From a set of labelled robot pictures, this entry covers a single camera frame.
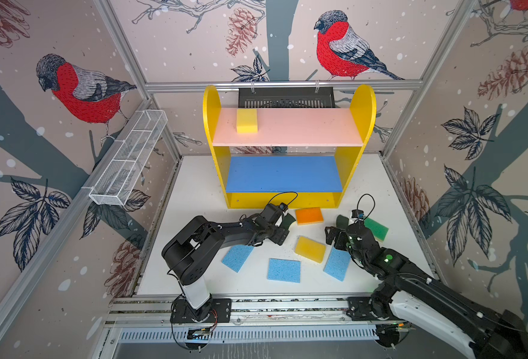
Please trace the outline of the plain yellow sponge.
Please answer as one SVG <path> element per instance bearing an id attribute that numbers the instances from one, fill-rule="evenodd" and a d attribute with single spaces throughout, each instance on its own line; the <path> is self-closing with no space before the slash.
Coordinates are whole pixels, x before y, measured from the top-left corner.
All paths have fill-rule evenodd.
<path id="1" fill-rule="evenodd" d="M 236 131 L 238 134 L 258 132 L 258 112 L 256 109 L 237 109 Z"/>

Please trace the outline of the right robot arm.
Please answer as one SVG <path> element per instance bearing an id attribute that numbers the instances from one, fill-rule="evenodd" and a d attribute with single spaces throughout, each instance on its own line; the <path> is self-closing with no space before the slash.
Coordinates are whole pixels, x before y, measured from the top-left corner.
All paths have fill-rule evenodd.
<path id="1" fill-rule="evenodd" d="M 406 256 L 379 245 L 357 220 L 346 229 L 325 227 L 326 242 L 380 284 L 367 297 L 350 297 L 354 321 L 400 320 L 415 324 L 466 358 L 528 358 L 528 333 L 511 311 L 499 313 L 451 290 Z"/>

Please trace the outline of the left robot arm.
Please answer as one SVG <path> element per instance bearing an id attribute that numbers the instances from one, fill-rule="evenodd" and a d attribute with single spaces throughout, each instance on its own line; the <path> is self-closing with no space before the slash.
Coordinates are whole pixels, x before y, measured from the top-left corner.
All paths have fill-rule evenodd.
<path id="1" fill-rule="evenodd" d="M 203 275 L 222 248 L 259 247 L 266 240 L 283 245 L 296 222 L 288 205 L 268 203 L 253 215 L 238 221 L 217 223 L 197 215 L 162 249 L 168 275 L 176 277 L 187 305 L 193 311 L 210 309 L 212 300 Z"/>

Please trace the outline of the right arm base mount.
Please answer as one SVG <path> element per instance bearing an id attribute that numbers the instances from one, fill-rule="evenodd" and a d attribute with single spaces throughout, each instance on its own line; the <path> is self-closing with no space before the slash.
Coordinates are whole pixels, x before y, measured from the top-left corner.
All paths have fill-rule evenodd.
<path id="1" fill-rule="evenodd" d="M 374 304 L 373 300 L 368 296 L 352 296 L 347 298 L 348 309 L 346 316 L 355 322 L 367 321 L 386 321 L 393 320 L 391 309 L 383 308 L 378 304 Z"/>

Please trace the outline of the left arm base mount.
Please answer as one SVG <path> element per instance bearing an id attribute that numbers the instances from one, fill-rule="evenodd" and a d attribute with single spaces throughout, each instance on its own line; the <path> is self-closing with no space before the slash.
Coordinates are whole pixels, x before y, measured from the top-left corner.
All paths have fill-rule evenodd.
<path id="1" fill-rule="evenodd" d="M 231 299 L 210 299 L 199 309 L 193 309 L 185 299 L 176 299 L 171 307 L 171 324 L 228 323 L 232 311 Z"/>

